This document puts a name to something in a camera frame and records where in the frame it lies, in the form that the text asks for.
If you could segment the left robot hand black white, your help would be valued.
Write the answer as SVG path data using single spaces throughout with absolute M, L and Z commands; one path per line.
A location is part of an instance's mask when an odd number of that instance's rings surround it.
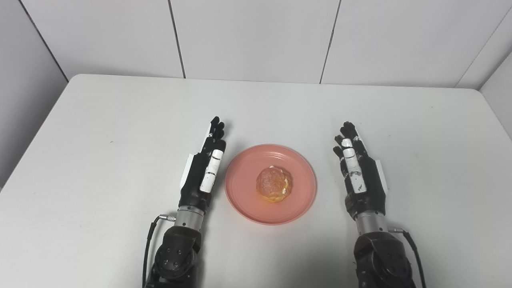
M 200 151 L 190 154 L 180 183 L 179 207 L 194 207 L 206 212 L 212 202 L 212 189 L 226 150 L 225 124 L 215 116 L 208 126 Z

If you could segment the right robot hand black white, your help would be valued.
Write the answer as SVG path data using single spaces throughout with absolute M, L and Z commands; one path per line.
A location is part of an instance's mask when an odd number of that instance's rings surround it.
M 386 215 L 386 191 L 377 161 L 368 154 L 356 127 L 344 122 L 334 138 L 334 153 L 347 190 L 344 204 L 352 219 L 366 211 Z

